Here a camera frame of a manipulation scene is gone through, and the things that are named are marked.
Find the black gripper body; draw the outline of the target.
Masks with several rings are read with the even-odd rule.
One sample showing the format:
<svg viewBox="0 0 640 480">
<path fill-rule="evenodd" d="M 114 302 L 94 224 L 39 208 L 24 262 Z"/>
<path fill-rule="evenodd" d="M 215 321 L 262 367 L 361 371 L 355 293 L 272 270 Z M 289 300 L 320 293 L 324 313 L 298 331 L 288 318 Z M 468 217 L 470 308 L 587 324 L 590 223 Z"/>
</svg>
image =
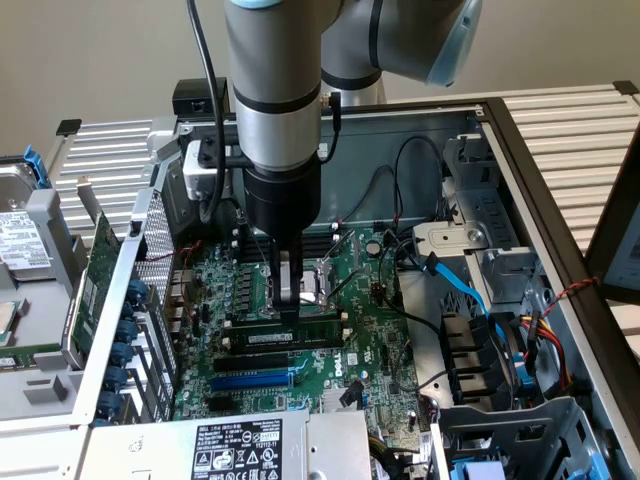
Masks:
<svg viewBox="0 0 640 480">
<path fill-rule="evenodd" d="M 243 183 L 249 219 L 270 237 L 298 237 L 319 214 L 319 162 L 285 172 L 245 169 Z"/>
</svg>

